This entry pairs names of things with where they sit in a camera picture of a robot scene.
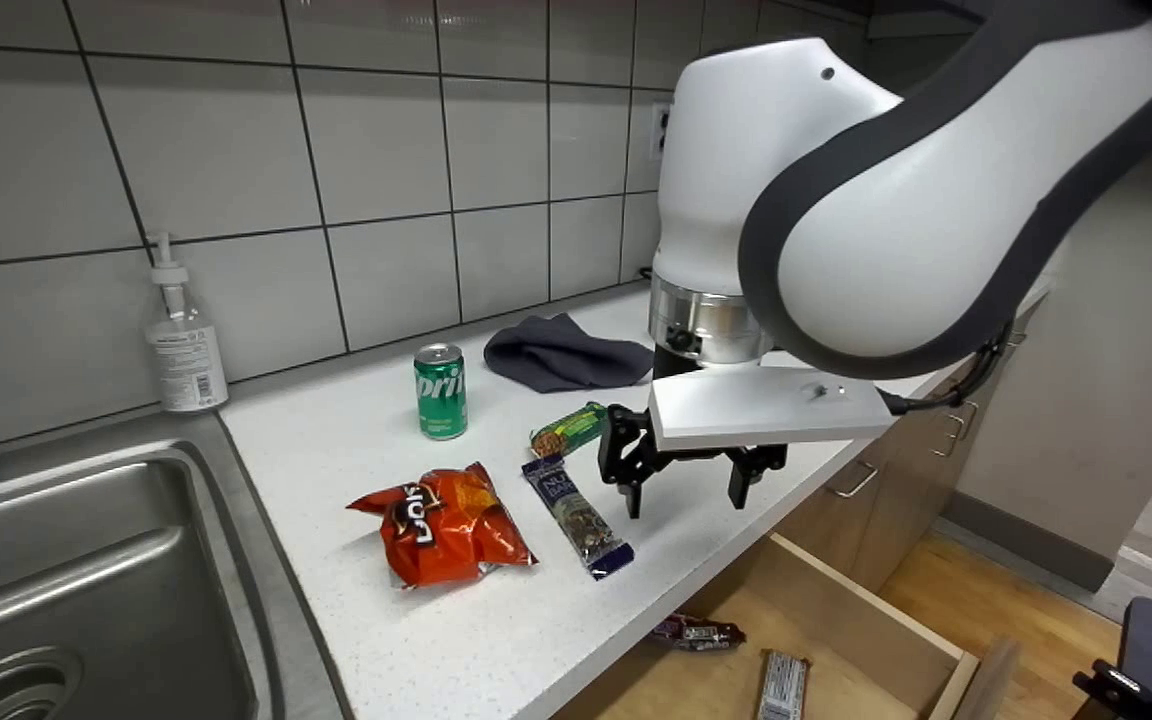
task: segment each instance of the bag of chips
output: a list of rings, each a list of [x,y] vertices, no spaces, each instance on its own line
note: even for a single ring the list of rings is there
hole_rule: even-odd
[[[535,565],[484,465],[437,470],[346,508],[384,516],[384,556],[403,590],[465,586],[501,565]]]

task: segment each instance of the cabinet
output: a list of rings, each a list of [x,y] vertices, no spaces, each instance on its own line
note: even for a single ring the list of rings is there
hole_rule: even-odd
[[[788,511],[777,534],[805,544],[855,586],[881,590],[945,511],[983,406],[998,386],[1009,355],[1020,347],[1029,322],[1031,313],[1014,322],[1013,347],[983,387],[976,387],[958,407],[908,412],[826,485],[819,485],[814,498]]]

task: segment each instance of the stainless steel sink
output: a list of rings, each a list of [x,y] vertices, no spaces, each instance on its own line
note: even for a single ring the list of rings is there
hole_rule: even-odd
[[[218,420],[0,452],[0,720],[339,720]]]

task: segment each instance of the hand soap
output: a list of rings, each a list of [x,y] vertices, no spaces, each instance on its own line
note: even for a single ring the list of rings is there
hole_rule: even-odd
[[[189,274],[161,238],[153,286],[163,297],[163,317],[149,326],[149,347],[161,381],[163,412],[207,412],[228,399],[217,327],[189,305]]]

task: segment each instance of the tile wall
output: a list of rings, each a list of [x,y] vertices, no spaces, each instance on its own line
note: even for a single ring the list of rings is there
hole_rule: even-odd
[[[0,0],[0,442],[155,399],[173,232],[233,381],[625,286],[661,114],[796,0]]]

